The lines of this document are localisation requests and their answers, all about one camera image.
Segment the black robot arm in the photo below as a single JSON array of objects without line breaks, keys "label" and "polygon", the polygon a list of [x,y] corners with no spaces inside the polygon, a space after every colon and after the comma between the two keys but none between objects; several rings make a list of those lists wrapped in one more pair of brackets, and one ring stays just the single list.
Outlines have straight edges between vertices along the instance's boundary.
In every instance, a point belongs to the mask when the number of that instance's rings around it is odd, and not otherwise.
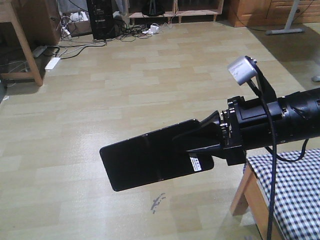
[{"label": "black robot arm", "polygon": [[[271,146],[272,132],[259,98],[228,99],[228,109],[215,111],[196,128],[172,139],[176,150],[225,159],[229,166],[244,164],[246,151]],[[320,90],[295,92],[267,104],[275,127],[276,143],[319,137]]]}]

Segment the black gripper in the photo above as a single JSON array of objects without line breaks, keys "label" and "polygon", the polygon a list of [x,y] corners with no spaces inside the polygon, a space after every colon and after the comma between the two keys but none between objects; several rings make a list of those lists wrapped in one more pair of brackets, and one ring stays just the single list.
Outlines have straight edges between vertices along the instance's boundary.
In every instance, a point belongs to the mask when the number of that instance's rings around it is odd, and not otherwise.
[{"label": "black gripper", "polygon": [[259,98],[245,100],[236,96],[227,100],[228,109],[215,110],[199,122],[199,126],[183,132],[173,140],[220,140],[207,146],[193,146],[186,151],[198,155],[225,159],[229,166],[244,164],[246,151],[270,146],[273,143],[267,114]]}]

